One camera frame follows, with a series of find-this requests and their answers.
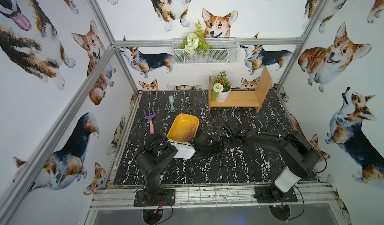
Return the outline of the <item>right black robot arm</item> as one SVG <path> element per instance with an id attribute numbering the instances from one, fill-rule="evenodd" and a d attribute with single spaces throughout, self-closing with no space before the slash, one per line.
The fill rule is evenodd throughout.
<path id="1" fill-rule="evenodd" d="M 280 154 L 286 165 L 270 186 L 255 188 L 254 197 L 258 203 L 298 201 L 294 185 L 301 179 L 308 178 L 322 157 L 302 134 L 297 131 L 288 134 L 259 132 L 234 122 L 227 122 L 223 130 L 225 148 L 258 147 L 275 151 Z"/>

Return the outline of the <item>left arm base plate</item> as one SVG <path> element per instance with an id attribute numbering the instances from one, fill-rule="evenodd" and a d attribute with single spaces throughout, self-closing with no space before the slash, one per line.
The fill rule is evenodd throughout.
<path id="1" fill-rule="evenodd" d="M 150 197 L 144 190 L 135 192 L 134 207 L 155 207 L 160 205 L 175 205 L 176 190 L 164 189 L 154 197 Z"/>

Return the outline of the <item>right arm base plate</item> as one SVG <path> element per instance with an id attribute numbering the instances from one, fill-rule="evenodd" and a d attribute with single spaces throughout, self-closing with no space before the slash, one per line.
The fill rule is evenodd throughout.
<path id="1" fill-rule="evenodd" d="M 282 202 L 297 202 L 298 198 L 293 188 L 284 193 L 275 185 L 255 187 L 254 198 L 258 203 L 282 203 Z"/>

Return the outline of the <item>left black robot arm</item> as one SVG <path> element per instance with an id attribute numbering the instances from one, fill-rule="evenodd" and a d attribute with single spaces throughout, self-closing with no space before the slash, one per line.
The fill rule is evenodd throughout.
<path id="1" fill-rule="evenodd" d="M 187 142 L 171 140 L 165 134 L 152 135 L 135 153 L 136 165 L 144 179 L 144 189 L 137 195 L 137 206 L 154 206 L 162 200 L 160 174 L 173 159 L 199 160 L 223 150 L 223 143 L 215 142 L 208 130 Z"/>

